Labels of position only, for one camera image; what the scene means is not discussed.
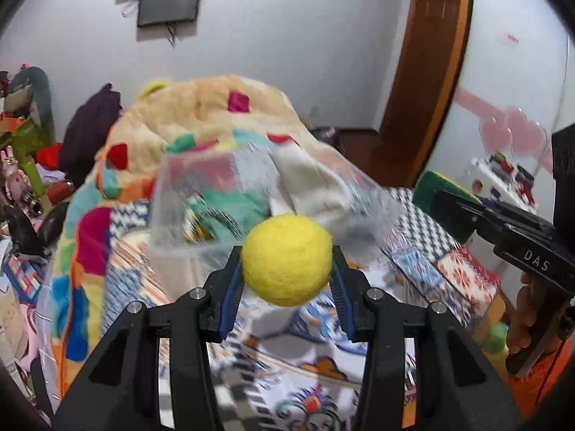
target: yellow felt ball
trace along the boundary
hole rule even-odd
[[[329,281],[332,239],[308,217],[279,215],[245,237],[241,270],[247,285],[278,306],[303,305]]]

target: plush rabbit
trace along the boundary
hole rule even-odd
[[[0,151],[2,160],[2,173],[5,178],[5,191],[8,199],[18,204],[23,211],[27,211],[27,206],[22,202],[22,197],[26,191],[32,189],[30,180],[26,174],[18,168],[18,161],[12,152],[12,146],[8,146],[6,151]]]

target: black gripper frame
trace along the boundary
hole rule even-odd
[[[334,259],[345,261],[337,247]],[[369,342],[353,431],[401,429],[406,338],[413,338],[416,351],[416,423],[409,429],[519,427],[521,416],[504,382],[451,311],[442,312],[445,305],[406,305],[380,289],[371,292],[377,299],[370,298],[363,272],[347,264],[339,267],[353,312],[340,314],[341,305],[336,302],[338,316],[351,314],[356,327],[352,335],[348,333],[352,342]],[[366,310],[373,313],[371,319]]]
[[[239,260],[240,247],[235,247],[226,267],[209,275],[205,292],[196,288],[153,308],[128,305],[71,384],[53,428],[170,430],[160,423],[158,400],[159,339],[169,338],[175,429],[223,431],[206,342],[221,342],[234,326],[239,297],[237,302],[230,298],[243,289]]]

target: pink heart sticker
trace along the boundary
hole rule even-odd
[[[539,123],[528,121],[525,113],[517,107],[510,107],[505,111],[504,122],[513,136],[513,155],[541,155],[547,145],[547,132]]]
[[[513,141],[513,135],[507,126],[502,125],[496,119],[483,119],[479,122],[479,133],[489,154],[509,149]]]

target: white wall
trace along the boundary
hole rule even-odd
[[[393,82],[395,81],[397,66],[401,56],[401,49],[403,48],[403,39],[405,38],[405,29],[407,28],[407,17],[409,15],[410,5],[411,0],[401,0],[399,17],[397,18],[397,27],[392,42],[392,50],[389,57],[389,63],[387,64],[387,70],[385,72],[385,78],[383,79],[383,86],[381,88],[379,107],[376,111],[376,117],[373,119],[373,129],[376,131],[379,131],[381,128],[385,109],[387,108],[387,102],[389,102],[389,96],[392,93]]]
[[[201,0],[175,48],[163,27],[137,30],[130,1],[25,0],[3,33],[2,69],[46,71],[58,139],[106,82],[129,106],[156,77],[224,73],[277,86],[318,124],[373,125],[402,0]]]

